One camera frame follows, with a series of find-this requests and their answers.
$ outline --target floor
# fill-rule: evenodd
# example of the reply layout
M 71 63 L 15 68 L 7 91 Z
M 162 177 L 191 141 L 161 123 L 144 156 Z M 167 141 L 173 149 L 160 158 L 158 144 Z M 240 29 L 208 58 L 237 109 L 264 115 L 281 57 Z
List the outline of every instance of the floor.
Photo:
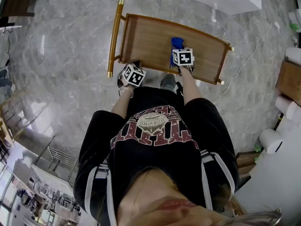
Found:
M 280 1 L 262 0 L 262 10 L 236 16 L 217 11 L 216 23 L 211 21 L 211 8 L 194 0 L 126 0 L 123 14 L 174 21 L 230 42 L 235 51 L 229 53 L 222 70 L 225 84 L 201 82 L 199 86 L 202 95 L 214 101 L 253 53 Z M 18 138 L 28 149 L 40 152 L 55 135 L 51 146 L 78 155 L 93 112 L 110 110 L 117 101 L 116 79 L 106 77 L 116 5 L 117 0 L 37 0 L 34 18 L 16 20 L 22 28 L 10 35 L 9 72 L 17 89 L 27 92 L 17 100 L 17 118 L 11 124 L 21 128 L 35 120 Z M 278 28 L 272 24 L 216 103 L 236 152 L 252 150 L 260 132 L 277 118 L 275 85 L 285 48 L 293 45 L 296 35 L 287 15 L 294 8 L 294 0 L 282 3 L 275 17 Z M 0 42 L 1 57 L 7 36 Z M 120 69 L 115 66 L 115 76 Z M 148 71 L 147 76 L 147 84 L 159 86 L 161 73 Z

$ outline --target wooden chair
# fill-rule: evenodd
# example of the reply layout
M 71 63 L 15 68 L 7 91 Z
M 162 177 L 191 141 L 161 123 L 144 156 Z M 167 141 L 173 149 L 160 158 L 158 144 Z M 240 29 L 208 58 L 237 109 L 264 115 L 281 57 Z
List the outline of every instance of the wooden chair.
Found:
M 195 68 L 192 73 L 197 80 L 211 84 L 218 82 L 230 44 L 214 36 L 170 21 L 127 14 L 122 16 L 125 0 L 119 0 L 113 25 L 109 53 L 108 77 L 113 76 L 114 61 L 126 63 L 139 59 L 144 68 L 178 74 L 176 67 L 170 68 L 171 38 L 184 39 L 186 47 L 193 49 Z M 120 54 L 115 56 L 120 20 L 125 21 Z
M 0 16 L 34 16 L 27 12 L 31 0 L 2 0 L 0 1 Z
M 11 146 L 15 146 L 14 141 L 24 132 L 24 130 L 32 123 L 35 119 L 37 119 L 37 116 L 34 118 L 34 120 L 27 123 L 25 126 L 23 126 L 20 129 L 12 128 L 8 125 L 8 121 L 12 119 L 14 116 L 18 116 L 14 112 L 14 104 L 16 103 L 16 100 L 18 100 L 17 103 L 19 103 L 24 94 L 26 94 L 26 88 L 20 91 L 15 92 L 10 98 L 8 98 L 6 101 L 4 101 L 2 104 L 0 104 L 0 123 L 1 129 L 4 132 L 5 140 L 7 140 Z

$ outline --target white marker cube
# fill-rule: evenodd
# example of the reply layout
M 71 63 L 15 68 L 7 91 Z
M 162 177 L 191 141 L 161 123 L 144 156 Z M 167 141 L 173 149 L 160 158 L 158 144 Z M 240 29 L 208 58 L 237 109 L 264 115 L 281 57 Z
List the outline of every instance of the white marker cube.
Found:
M 174 64 L 181 65 L 193 65 L 194 56 L 192 55 L 191 48 L 173 49 Z
M 122 75 L 124 76 L 127 83 L 134 86 L 140 86 L 146 75 L 146 72 L 136 66 L 127 65 L 127 69 L 122 73 Z

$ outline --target blue cloth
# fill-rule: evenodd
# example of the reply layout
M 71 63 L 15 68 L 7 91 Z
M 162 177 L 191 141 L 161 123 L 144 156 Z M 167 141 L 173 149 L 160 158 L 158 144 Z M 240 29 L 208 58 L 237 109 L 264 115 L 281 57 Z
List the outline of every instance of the blue cloth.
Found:
M 181 39 L 181 38 L 173 37 L 171 39 L 171 55 L 170 55 L 170 66 L 169 66 L 169 68 L 177 66 L 177 65 L 174 64 L 173 49 L 182 49 L 182 48 L 184 48 L 183 42 L 184 42 L 184 39 Z

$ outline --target gray sneaker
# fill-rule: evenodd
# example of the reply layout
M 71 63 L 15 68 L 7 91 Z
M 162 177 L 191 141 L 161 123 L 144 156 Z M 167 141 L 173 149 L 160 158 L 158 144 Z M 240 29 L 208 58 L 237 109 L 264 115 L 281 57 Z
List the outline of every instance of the gray sneaker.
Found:
M 168 73 L 167 75 L 165 75 L 165 77 L 161 81 L 160 88 L 174 92 L 175 83 L 176 82 L 175 82 L 174 75 L 171 73 Z

